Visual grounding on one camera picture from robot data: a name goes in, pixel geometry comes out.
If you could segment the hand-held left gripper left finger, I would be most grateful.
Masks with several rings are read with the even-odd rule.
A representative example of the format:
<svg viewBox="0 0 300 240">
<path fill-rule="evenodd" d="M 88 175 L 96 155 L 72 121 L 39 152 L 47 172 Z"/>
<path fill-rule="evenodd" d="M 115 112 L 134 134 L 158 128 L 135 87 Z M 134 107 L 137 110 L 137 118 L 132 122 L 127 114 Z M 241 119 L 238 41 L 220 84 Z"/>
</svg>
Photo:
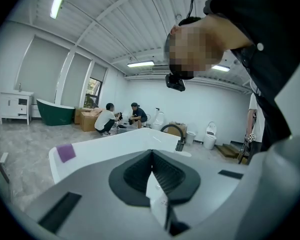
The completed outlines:
<svg viewBox="0 0 300 240">
<path fill-rule="evenodd" d="M 152 150 L 146 150 L 115 167 L 108 177 L 109 187 L 122 202 L 134 207 L 150 207 L 146 196 L 152 173 Z"/>
</svg>

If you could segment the white bathtub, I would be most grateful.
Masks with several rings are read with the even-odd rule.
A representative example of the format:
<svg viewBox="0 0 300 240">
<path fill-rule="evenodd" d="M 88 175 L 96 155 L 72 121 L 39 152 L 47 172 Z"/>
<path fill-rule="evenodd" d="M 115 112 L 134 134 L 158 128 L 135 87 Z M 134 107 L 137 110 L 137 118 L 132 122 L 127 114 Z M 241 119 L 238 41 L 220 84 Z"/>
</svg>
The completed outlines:
<svg viewBox="0 0 300 240">
<path fill-rule="evenodd" d="M 180 137 L 151 128 L 71 143 L 76 157 L 62 163 L 57 146 L 49 153 L 49 164 L 55 184 L 85 166 L 144 150 L 175 152 Z"/>
</svg>

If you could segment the green freestanding bathtub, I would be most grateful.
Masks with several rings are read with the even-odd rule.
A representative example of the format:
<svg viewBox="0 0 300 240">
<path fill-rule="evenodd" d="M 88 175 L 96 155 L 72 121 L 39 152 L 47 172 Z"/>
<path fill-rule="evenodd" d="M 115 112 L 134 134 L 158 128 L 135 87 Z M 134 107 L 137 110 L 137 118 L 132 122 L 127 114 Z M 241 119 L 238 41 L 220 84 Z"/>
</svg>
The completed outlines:
<svg viewBox="0 0 300 240">
<path fill-rule="evenodd" d="M 38 98 L 36 103 L 41 119 L 47 126 L 63 126 L 72 123 L 74 107 L 58 105 Z"/>
</svg>

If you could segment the tall black curved faucet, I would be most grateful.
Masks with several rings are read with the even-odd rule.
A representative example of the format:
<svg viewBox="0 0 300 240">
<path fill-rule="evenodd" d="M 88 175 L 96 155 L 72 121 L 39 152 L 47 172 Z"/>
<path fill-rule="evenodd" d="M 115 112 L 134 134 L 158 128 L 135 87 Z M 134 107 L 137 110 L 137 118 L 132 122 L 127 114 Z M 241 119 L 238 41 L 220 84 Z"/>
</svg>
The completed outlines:
<svg viewBox="0 0 300 240">
<path fill-rule="evenodd" d="M 179 126 L 173 124 L 173 123 L 170 123 L 170 124 L 167 124 L 167 125 L 163 126 L 160 131 L 163 132 L 165 129 L 170 128 L 170 127 L 177 129 L 180 133 L 180 140 L 178 140 L 175 150 L 178 151 L 178 152 L 181 152 L 183 150 L 184 145 L 185 145 L 185 143 L 184 143 L 184 133 L 181 130 L 181 128 Z"/>
</svg>

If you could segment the white waste bin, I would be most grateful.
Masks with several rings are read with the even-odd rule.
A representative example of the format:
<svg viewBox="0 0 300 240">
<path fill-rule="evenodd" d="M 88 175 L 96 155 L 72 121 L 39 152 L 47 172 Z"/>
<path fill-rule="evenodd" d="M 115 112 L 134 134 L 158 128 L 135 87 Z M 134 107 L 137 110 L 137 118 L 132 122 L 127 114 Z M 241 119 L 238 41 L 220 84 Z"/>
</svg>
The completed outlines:
<svg viewBox="0 0 300 240">
<path fill-rule="evenodd" d="M 197 136 L 197 133 L 195 131 L 188 130 L 186 132 L 185 144 L 188 146 L 192 145 L 196 136 Z"/>
</svg>

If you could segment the wooden step platform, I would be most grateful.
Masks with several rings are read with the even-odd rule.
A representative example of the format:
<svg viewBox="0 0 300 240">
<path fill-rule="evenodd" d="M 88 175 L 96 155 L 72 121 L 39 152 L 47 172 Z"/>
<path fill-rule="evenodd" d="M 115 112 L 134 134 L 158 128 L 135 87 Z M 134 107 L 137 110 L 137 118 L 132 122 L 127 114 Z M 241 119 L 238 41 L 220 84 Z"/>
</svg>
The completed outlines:
<svg viewBox="0 0 300 240">
<path fill-rule="evenodd" d="M 226 158 L 237 159 L 248 158 L 249 154 L 243 154 L 242 151 L 238 150 L 231 144 L 215 145 L 216 149 Z"/>
</svg>

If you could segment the white toilet with open lid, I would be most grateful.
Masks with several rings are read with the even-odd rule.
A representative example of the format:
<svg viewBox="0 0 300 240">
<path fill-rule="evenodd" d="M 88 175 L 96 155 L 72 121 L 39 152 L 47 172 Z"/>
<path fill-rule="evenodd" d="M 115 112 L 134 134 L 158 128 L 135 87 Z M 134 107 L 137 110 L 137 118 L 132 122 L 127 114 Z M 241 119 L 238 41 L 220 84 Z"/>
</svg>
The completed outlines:
<svg viewBox="0 0 300 240">
<path fill-rule="evenodd" d="M 213 121 L 209 122 L 206 128 L 206 133 L 203 138 L 203 146 L 208 149 L 212 150 L 216 144 L 217 141 L 217 127 Z"/>
</svg>

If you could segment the purple cloth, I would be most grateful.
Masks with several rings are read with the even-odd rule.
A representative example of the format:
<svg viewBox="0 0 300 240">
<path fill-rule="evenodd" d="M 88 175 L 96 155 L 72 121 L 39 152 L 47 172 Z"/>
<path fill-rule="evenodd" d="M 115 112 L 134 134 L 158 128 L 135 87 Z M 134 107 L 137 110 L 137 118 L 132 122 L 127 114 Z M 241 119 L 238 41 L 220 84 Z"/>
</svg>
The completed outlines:
<svg viewBox="0 0 300 240">
<path fill-rule="evenodd" d="M 76 157 L 76 153 L 72 144 L 58 145 L 56 150 L 62 163 L 66 163 L 67 161 Z"/>
</svg>

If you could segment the large cardboard box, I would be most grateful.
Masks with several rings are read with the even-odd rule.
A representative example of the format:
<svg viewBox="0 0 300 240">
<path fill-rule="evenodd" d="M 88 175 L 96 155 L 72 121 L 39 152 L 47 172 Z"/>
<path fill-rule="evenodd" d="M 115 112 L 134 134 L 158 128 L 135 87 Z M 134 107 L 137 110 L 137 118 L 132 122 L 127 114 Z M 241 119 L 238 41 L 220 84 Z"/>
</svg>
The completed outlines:
<svg viewBox="0 0 300 240">
<path fill-rule="evenodd" d="M 95 130 L 95 122 L 103 111 L 103 108 L 94 108 L 90 111 L 80 113 L 80 127 L 83 132 L 92 132 Z"/>
</svg>

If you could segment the white toilet with tank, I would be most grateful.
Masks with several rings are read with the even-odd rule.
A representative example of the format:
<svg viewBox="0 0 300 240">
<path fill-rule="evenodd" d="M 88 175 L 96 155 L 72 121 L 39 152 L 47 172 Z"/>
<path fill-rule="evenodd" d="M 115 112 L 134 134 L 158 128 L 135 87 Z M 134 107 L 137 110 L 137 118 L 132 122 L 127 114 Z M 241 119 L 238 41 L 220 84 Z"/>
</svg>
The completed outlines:
<svg viewBox="0 0 300 240">
<path fill-rule="evenodd" d="M 165 113 L 162 112 L 158 107 L 155 108 L 155 116 L 151 124 L 151 128 L 160 131 L 165 123 Z"/>
</svg>

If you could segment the small cardboard box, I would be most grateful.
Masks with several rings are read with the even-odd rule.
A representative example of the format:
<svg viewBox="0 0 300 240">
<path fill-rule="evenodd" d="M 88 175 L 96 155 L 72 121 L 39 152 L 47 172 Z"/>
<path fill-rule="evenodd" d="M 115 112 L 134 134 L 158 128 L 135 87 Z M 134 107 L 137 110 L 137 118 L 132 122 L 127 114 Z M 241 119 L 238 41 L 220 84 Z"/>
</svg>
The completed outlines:
<svg viewBox="0 0 300 240">
<path fill-rule="evenodd" d="M 73 122 L 75 125 L 80 124 L 81 112 L 90 112 L 91 108 L 76 107 L 74 110 Z"/>
</svg>

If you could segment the dark framed window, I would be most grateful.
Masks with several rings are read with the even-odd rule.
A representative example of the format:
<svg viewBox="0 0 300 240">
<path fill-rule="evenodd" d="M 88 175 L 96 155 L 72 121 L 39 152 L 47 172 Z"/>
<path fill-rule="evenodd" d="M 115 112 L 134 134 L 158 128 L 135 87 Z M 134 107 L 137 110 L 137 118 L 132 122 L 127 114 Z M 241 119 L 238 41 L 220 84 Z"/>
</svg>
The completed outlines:
<svg viewBox="0 0 300 240">
<path fill-rule="evenodd" d="M 85 94 L 84 107 L 93 109 L 99 107 L 100 92 L 102 82 L 94 78 L 89 78 Z"/>
</svg>

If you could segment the grey roller blind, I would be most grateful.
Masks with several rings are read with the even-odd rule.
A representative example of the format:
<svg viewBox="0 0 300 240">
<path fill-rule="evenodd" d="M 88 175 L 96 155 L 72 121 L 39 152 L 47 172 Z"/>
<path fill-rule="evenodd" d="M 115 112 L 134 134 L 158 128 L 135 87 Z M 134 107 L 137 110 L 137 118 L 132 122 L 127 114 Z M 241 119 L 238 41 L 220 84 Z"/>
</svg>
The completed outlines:
<svg viewBox="0 0 300 240">
<path fill-rule="evenodd" d="M 87 57 L 75 53 L 66 75 L 61 105 L 68 107 L 78 107 L 80 104 L 82 88 L 86 78 L 91 60 Z"/>
<path fill-rule="evenodd" d="M 34 93 L 32 104 L 41 99 L 55 101 L 57 83 L 69 49 L 34 36 L 20 64 L 15 90 Z"/>
<path fill-rule="evenodd" d="M 99 82 L 103 82 L 106 71 L 107 71 L 106 67 L 103 67 L 95 62 L 90 74 L 90 78 L 95 79 Z"/>
</svg>

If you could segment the white vanity cabinet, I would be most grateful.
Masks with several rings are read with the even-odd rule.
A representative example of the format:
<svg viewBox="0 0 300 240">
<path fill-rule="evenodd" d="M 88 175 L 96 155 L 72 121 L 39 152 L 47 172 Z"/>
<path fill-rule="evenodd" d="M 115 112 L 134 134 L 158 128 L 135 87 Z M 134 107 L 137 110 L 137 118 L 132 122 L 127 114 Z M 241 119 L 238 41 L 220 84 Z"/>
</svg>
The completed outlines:
<svg viewBox="0 0 300 240">
<path fill-rule="evenodd" d="M 33 92 L 17 90 L 0 92 L 0 123 L 3 119 L 16 119 L 26 120 L 29 125 L 33 95 Z"/>
</svg>

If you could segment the person's dark shirt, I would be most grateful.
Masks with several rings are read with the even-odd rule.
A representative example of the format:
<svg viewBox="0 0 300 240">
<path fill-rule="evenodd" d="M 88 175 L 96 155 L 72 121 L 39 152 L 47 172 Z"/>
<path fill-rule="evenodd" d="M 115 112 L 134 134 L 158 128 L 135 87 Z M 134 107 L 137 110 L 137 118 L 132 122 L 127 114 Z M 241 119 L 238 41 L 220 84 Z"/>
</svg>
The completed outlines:
<svg viewBox="0 0 300 240">
<path fill-rule="evenodd" d="M 207 0 L 203 11 L 229 20 L 252 43 L 232 53 L 253 81 L 266 151 L 291 133 L 275 97 L 300 64 L 300 0 Z"/>
</svg>

